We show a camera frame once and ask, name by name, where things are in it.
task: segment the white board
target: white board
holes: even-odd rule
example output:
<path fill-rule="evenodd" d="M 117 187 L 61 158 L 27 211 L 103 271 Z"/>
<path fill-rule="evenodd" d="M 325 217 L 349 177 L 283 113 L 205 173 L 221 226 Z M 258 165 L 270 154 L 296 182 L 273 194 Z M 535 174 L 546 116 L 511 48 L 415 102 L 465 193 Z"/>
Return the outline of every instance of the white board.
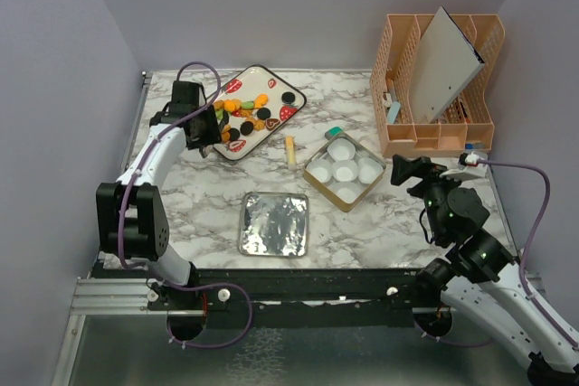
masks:
<path fill-rule="evenodd" d="M 484 61 L 444 8 L 426 28 L 416 52 L 408 95 L 413 120 L 437 119 L 484 66 Z"/>

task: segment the gray floor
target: gray floor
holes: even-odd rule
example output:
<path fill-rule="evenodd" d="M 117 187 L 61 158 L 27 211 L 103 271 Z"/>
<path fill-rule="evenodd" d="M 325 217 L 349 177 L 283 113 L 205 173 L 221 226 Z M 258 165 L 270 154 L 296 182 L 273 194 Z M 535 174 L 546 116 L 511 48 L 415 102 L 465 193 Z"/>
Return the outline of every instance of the gray floor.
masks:
<path fill-rule="evenodd" d="M 460 349 L 387 327 L 253 329 L 223 350 L 168 344 L 165 318 L 91 317 L 71 381 L 91 385 L 528 385 L 525 371 L 497 344 Z M 219 342 L 234 331 L 211 331 Z M 447 336 L 485 335 L 458 318 Z"/>

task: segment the white tray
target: white tray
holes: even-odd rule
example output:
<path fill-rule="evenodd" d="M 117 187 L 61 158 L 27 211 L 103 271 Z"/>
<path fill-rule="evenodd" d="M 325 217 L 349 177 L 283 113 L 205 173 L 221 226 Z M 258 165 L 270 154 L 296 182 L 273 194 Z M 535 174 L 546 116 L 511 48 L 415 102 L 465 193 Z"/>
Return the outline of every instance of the white tray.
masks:
<path fill-rule="evenodd" d="M 281 95 L 284 92 L 292 92 L 295 95 L 295 100 L 291 105 L 282 103 Z M 293 111 L 293 114 L 291 114 L 290 118 L 280 122 L 272 130 L 267 128 L 261 131 L 253 130 L 248 136 L 240 135 L 238 140 L 216 144 L 214 146 L 215 150 L 228 160 L 240 160 L 244 158 L 253 148 L 263 142 L 269 135 L 279 130 L 306 105 L 306 96 L 304 94 L 261 65 L 253 65 L 225 83 L 217 100 L 239 99 L 242 102 L 254 101 L 260 94 L 266 94 L 268 96 L 268 103 L 264 107 L 271 111 L 272 118 L 280 119 L 280 111 L 282 109 L 287 112 L 289 108 Z M 256 112 L 257 109 L 254 109 L 254 118 L 257 118 Z M 229 125 L 231 128 L 237 128 L 239 130 L 244 121 L 245 118 L 231 116 L 231 114 L 229 116 Z M 222 122 L 220 127 L 223 129 L 225 124 Z"/>

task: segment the black disc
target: black disc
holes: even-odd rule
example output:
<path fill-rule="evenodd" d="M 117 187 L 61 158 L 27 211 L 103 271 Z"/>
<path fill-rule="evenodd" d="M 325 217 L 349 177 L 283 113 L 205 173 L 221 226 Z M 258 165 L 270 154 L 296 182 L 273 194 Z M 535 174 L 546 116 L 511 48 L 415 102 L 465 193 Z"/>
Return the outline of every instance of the black disc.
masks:
<path fill-rule="evenodd" d="M 296 96 L 293 92 L 284 92 L 281 94 L 281 101 L 285 104 L 291 104 L 296 100 Z"/>
<path fill-rule="evenodd" d="M 239 130 L 237 128 L 230 129 L 229 138 L 231 141 L 239 139 Z"/>
<path fill-rule="evenodd" d="M 271 118 L 271 110 L 268 108 L 260 108 L 257 111 L 257 118 L 261 119 L 262 121 Z"/>
<path fill-rule="evenodd" d="M 253 123 L 251 121 L 245 121 L 239 129 L 241 130 L 242 135 L 248 136 L 253 131 Z"/>

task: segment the white marble surface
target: white marble surface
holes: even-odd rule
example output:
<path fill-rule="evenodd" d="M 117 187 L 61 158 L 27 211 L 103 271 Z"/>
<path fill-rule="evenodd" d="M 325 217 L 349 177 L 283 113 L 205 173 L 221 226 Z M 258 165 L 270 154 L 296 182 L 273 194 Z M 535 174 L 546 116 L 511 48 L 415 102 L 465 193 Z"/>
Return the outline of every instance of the white marble surface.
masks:
<path fill-rule="evenodd" d="M 302 90 L 308 104 L 280 131 L 237 163 L 217 153 L 203 160 L 185 151 L 162 188 L 170 242 L 198 268 L 407 268 L 422 267 L 443 251 L 429 246 L 418 223 L 422 202 L 405 191 L 417 182 L 394 187 L 390 161 L 384 179 L 350 213 L 341 212 L 302 177 L 302 165 L 326 141 L 324 133 L 342 127 L 379 155 L 378 136 L 369 89 L 369 72 L 276 71 Z M 223 71 L 223 83 L 233 71 Z M 153 75 L 143 110 L 134 158 L 145 142 L 149 119 L 170 99 L 176 73 Z M 214 91 L 210 73 L 186 72 L 184 80 L 201 81 Z M 285 162 L 284 136 L 295 137 L 299 170 Z M 437 159 L 455 166 L 453 159 Z M 508 245 L 503 222 L 488 179 L 474 186 L 490 210 L 485 229 Z M 237 247 L 242 197 L 247 192 L 295 192 L 309 198 L 307 254 L 296 259 L 243 256 Z M 118 260 L 108 256 L 107 268 Z"/>

